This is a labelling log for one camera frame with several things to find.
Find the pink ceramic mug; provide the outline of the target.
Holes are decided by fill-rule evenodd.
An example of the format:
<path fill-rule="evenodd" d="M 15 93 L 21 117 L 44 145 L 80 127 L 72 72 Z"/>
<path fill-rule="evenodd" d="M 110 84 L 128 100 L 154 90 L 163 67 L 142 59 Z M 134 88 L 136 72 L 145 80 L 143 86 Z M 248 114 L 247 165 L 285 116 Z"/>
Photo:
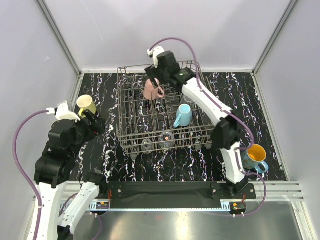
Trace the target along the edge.
<path fill-rule="evenodd" d="M 160 86 L 159 80 L 155 79 L 158 87 L 154 88 L 150 79 L 148 79 L 145 83 L 143 90 L 143 97 L 147 100 L 155 100 L 157 98 L 163 98 L 165 96 L 164 89 Z"/>

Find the light blue ceramic mug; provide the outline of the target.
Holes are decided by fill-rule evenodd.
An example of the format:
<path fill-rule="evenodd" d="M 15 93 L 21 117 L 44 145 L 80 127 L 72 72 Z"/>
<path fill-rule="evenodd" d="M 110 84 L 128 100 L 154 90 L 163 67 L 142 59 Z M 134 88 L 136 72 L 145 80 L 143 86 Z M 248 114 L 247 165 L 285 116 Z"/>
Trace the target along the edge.
<path fill-rule="evenodd" d="M 192 109 L 188 104 L 181 104 L 176 112 L 173 127 L 187 127 L 192 121 Z"/>

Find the yellow ceramic mug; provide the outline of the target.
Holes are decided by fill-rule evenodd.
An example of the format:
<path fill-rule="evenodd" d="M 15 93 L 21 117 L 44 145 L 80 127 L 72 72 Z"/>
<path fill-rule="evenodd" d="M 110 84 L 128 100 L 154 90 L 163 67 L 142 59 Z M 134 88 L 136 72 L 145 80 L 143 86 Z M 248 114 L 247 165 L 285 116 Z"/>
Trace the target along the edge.
<path fill-rule="evenodd" d="M 85 94 L 78 97 L 78 99 L 76 100 L 76 105 L 79 108 L 78 115 L 81 118 L 86 117 L 84 115 L 85 110 L 89 110 L 94 116 L 97 115 L 97 107 L 95 105 L 93 98 L 90 95 Z"/>

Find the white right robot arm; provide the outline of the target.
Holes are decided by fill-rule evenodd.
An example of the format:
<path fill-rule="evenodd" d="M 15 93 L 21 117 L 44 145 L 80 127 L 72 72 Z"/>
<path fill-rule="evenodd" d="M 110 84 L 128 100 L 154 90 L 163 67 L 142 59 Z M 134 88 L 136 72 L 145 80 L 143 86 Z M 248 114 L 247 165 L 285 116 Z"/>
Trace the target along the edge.
<path fill-rule="evenodd" d="M 171 51 L 156 47 L 147 50 L 147 55 L 153 63 L 145 72 L 153 86 L 169 84 L 195 102 L 211 120 L 214 125 L 211 141 L 220 149 L 225 164 L 226 192 L 233 199 L 239 198 L 249 182 L 241 163 L 239 118 L 207 89 L 198 71 L 181 68 Z"/>

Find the clear glass cup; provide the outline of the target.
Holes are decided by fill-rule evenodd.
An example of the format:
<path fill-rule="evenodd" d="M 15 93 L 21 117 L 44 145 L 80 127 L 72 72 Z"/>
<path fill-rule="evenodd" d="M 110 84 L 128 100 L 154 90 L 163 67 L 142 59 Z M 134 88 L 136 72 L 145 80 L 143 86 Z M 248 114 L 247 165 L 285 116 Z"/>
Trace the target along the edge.
<path fill-rule="evenodd" d="M 140 148 L 143 153 L 150 154 L 155 149 L 155 146 L 151 139 L 144 138 L 142 140 Z"/>
<path fill-rule="evenodd" d="M 167 150 L 175 147 L 174 134 L 171 131 L 162 132 L 158 137 L 157 145 L 160 150 Z"/>
<path fill-rule="evenodd" d="M 183 96 L 183 100 L 184 100 L 184 102 L 185 102 L 186 104 L 188 104 L 188 105 L 190 105 L 190 106 L 195 103 L 191 98 L 187 97 L 186 95 Z"/>

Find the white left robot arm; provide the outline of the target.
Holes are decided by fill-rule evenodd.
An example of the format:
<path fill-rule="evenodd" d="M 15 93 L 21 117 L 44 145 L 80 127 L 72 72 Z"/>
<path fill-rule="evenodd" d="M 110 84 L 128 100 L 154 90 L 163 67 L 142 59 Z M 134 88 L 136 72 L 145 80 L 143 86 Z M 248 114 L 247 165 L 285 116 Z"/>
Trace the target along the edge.
<path fill-rule="evenodd" d="M 75 159 L 86 142 L 105 132 L 106 121 L 85 110 L 80 120 L 62 119 L 54 122 L 48 133 L 48 142 L 35 163 L 34 181 L 39 191 L 41 218 L 33 221 L 31 232 L 40 240 L 72 240 L 89 204 L 107 195 L 108 185 L 101 173 L 84 175 L 84 183 L 74 201 L 63 214 L 60 204 L 67 187 Z"/>

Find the blue floral mug orange inside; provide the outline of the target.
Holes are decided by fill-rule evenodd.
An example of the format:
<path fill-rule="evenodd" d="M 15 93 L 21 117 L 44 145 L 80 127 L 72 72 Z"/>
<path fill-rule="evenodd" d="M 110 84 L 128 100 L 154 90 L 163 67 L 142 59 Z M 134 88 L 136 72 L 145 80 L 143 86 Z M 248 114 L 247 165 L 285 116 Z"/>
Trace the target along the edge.
<path fill-rule="evenodd" d="M 265 162 L 267 153 L 259 144 L 253 144 L 249 149 L 241 153 L 242 166 L 248 170 L 255 170 L 259 174 L 264 174 L 269 170 L 269 165 Z"/>

